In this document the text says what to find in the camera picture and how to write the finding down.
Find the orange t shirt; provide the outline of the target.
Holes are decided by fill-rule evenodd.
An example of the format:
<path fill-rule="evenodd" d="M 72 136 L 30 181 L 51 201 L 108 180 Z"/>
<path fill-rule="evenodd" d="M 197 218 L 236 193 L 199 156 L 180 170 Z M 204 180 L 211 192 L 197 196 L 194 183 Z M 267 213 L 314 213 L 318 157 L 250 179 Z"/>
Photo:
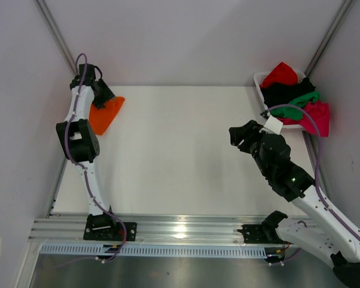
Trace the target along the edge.
<path fill-rule="evenodd" d="M 96 135 L 101 136 L 106 132 L 116 118 L 124 101 L 124 97 L 115 97 L 106 102 L 101 108 L 96 108 L 91 104 L 89 123 Z"/>

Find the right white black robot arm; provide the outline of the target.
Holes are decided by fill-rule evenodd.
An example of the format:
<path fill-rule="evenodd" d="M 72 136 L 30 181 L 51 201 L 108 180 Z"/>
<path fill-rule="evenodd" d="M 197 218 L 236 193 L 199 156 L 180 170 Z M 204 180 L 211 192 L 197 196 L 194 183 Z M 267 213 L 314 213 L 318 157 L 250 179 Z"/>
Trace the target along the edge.
<path fill-rule="evenodd" d="M 267 133 L 254 120 L 229 128 L 230 143 L 250 154 L 268 185 L 317 225 L 312 229 L 280 211 L 261 223 L 258 241 L 287 242 L 326 263 L 347 287 L 360 287 L 360 229 L 316 187 L 315 180 L 290 159 L 283 136 Z"/>

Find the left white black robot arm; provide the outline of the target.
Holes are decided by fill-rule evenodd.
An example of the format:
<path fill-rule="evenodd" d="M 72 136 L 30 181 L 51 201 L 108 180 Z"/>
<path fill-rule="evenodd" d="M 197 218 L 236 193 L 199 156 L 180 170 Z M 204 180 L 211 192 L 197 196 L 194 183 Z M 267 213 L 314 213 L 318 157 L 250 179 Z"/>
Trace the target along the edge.
<path fill-rule="evenodd" d="M 104 92 L 104 84 L 96 79 L 96 66 L 80 64 L 78 75 L 70 83 L 72 93 L 68 115 L 56 124 L 56 132 L 66 159 L 76 167 L 88 198 L 85 240 L 111 240 L 118 234 L 112 207 L 104 195 L 98 172 L 100 144 L 89 123 L 92 102 Z"/>

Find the green t shirt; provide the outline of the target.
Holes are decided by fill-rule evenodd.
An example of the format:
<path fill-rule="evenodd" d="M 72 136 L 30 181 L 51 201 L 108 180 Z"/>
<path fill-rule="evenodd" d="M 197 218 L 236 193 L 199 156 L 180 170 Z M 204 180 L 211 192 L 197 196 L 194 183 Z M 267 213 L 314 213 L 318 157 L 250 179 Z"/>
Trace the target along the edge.
<path fill-rule="evenodd" d="M 316 91 L 313 91 L 291 100 L 289 105 L 303 109 L 307 104 L 314 104 L 319 99 L 320 94 Z M 272 109 L 270 113 L 276 118 L 286 118 L 294 121 L 299 121 L 303 118 L 303 113 L 299 109 L 289 106 Z"/>

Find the black t shirt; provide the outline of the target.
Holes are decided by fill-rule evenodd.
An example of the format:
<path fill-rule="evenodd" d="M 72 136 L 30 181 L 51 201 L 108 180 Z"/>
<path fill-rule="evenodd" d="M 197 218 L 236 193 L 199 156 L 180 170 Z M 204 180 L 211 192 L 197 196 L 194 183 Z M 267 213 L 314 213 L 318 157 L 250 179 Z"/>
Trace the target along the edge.
<path fill-rule="evenodd" d="M 263 95 L 264 103 L 268 107 L 273 107 L 280 104 L 288 104 L 292 100 L 305 94 L 314 92 L 315 90 L 316 87 L 307 77 L 303 78 L 301 82 L 292 86 L 275 83 L 267 88 L 260 89 Z"/>

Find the white plastic laundry basket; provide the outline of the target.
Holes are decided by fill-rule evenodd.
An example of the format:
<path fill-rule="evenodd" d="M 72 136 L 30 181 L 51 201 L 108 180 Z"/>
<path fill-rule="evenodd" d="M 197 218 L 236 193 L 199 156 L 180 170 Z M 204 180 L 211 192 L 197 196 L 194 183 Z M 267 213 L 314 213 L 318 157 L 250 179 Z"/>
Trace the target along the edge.
<path fill-rule="evenodd" d="M 260 85 L 263 83 L 263 81 L 267 78 L 267 76 L 271 73 L 271 71 L 263 71 L 263 72 L 258 72 L 255 73 L 253 76 L 253 80 L 254 80 L 254 84 L 257 90 L 257 96 L 259 101 L 261 102 L 261 117 L 264 119 L 267 119 L 269 116 L 269 113 L 266 112 L 266 110 L 268 110 L 268 106 L 265 104 L 264 102 L 264 97 L 263 94 L 260 90 Z M 305 128 L 299 124 L 288 124 L 288 125 L 283 125 L 282 131 L 305 131 Z"/>

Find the magenta t shirt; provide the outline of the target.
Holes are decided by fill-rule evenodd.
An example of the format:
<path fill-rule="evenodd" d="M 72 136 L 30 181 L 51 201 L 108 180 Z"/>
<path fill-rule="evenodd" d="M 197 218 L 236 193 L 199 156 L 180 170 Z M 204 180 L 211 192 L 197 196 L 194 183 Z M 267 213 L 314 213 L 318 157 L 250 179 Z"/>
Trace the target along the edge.
<path fill-rule="evenodd" d="M 328 103 L 323 103 L 320 100 L 316 101 L 314 104 L 307 104 L 304 108 L 310 117 L 315 122 L 320 135 L 322 137 L 329 136 L 329 122 L 330 122 L 330 108 Z M 310 134 L 316 135 L 316 130 L 314 125 L 309 120 L 309 118 L 303 114 L 303 118 L 299 121 L 294 121 L 286 118 L 278 118 L 284 125 L 288 124 L 299 124 L 305 128 Z"/>

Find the red t shirt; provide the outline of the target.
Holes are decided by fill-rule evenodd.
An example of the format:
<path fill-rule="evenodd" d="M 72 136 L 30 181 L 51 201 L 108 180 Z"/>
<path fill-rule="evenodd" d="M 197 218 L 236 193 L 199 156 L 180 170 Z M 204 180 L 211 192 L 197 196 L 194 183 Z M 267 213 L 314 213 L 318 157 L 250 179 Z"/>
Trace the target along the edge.
<path fill-rule="evenodd" d="M 281 62 L 264 78 L 260 87 L 268 88 L 276 83 L 292 86 L 298 83 L 298 76 L 293 68 Z"/>

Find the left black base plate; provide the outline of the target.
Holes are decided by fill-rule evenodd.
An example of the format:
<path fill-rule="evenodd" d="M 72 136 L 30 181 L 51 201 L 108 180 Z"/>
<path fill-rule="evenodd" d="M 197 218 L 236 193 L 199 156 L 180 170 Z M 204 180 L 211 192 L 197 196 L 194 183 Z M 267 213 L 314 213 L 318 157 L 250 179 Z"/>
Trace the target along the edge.
<path fill-rule="evenodd" d="M 136 240 L 137 223 L 124 222 L 125 228 L 121 223 L 106 223 L 95 226 L 93 223 L 87 223 L 83 239 L 86 241 L 126 241 L 134 242 Z"/>

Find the aluminium mounting rail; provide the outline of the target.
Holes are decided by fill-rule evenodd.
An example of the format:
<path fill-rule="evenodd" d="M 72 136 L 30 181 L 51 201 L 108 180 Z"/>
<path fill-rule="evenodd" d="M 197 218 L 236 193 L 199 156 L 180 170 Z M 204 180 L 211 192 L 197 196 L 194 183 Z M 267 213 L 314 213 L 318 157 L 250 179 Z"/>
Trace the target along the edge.
<path fill-rule="evenodd" d="M 209 217 L 198 215 L 119 216 L 124 222 L 137 223 L 135 244 L 234 246 L 244 242 L 237 232 L 243 224 L 260 224 L 265 216 Z M 76 242 L 83 239 L 85 214 L 53 214 L 34 220 L 29 242 Z"/>

